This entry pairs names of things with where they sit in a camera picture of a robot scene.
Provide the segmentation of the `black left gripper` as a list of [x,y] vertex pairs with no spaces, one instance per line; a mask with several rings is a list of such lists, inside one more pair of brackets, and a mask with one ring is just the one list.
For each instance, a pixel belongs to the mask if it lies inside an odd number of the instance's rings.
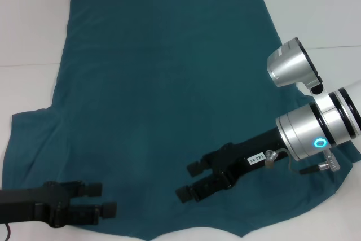
[[115,218],[117,203],[71,205],[71,198],[100,197],[101,183],[46,182],[31,189],[1,190],[1,223],[40,221],[50,227],[97,225],[99,220]]

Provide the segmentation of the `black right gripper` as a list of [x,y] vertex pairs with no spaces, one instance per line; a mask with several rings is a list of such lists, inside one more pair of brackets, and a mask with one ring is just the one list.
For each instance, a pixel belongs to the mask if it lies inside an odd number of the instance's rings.
[[212,174],[197,182],[176,189],[182,203],[202,201],[221,190],[232,188],[246,173],[265,165],[266,151],[286,148],[277,128],[273,128],[241,143],[227,143],[220,149],[204,155],[187,165],[188,173],[198,176],[206,170]]

